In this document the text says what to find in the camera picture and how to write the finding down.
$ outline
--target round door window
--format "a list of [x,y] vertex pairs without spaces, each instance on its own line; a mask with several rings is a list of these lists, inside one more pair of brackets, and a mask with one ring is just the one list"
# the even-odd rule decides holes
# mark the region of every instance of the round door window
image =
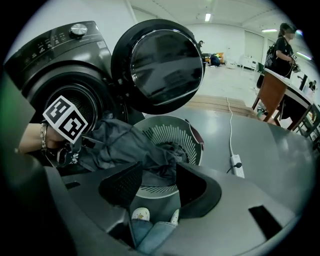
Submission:
[[166,104],[199,88],[203,77],[201,53],[178,30],[154,30],[135,43],[130,74],[152,105]]

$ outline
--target fluorescent light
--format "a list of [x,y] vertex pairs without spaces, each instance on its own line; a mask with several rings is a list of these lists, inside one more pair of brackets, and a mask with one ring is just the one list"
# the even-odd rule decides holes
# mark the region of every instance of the fluorescent light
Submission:
[[309,57],[309,56],[307,56],[307,55],[305,55],[305,54],[303,54],[303,53],[301,53],[301,52],[296,52],[296,54],[298,54],[298,55],[300,55],[300,56],[302,56],[302,57],[304,57],[304,58],[306,58],[307,60],[309,60],[309,61],[311,61],[311,57]]
[[211,17],[211,13],[207,13],[207,14],[205,15],[204,21],[205,21],[205,22],[208,22],[208,21],[210,20],[210,17]]
[[303,35],[304,35],[304,33],[303,33],[300,29],[298,29],[298,30],[296,31],[296,33],[299,34],[300,36],[303,36]]
[[276,29],[263,29],[261,31],[262,32],[277,32],[278,30],[276,30]]

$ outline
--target laundry basket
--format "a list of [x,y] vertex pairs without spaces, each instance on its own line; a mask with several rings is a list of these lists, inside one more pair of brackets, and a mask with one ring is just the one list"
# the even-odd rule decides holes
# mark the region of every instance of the laundry basket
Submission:
[[[200,165],[204,142],[187,120],[178,117],[159,115],[146,118],[134,125],[155,145],[176,143],[186,153],[189,164]],[[141,186],[137,196],[147,199],[169,197],[178,192],[177,185]]]

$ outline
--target control knob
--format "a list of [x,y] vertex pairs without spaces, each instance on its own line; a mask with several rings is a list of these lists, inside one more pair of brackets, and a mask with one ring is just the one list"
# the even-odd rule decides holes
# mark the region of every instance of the control knob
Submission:
[[83,24],[74,24],[70,29],[70,34],[74,37],[83,37],[88,31],[88,28]]

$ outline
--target dryer door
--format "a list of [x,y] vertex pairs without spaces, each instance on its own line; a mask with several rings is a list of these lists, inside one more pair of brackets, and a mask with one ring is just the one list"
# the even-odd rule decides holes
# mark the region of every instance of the dryer door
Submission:
[[204,74],[201,51],[190,30],[152,19],[131,27],[111,59],[114,83],[127,103],[148,114],[165,114],[187,103]]

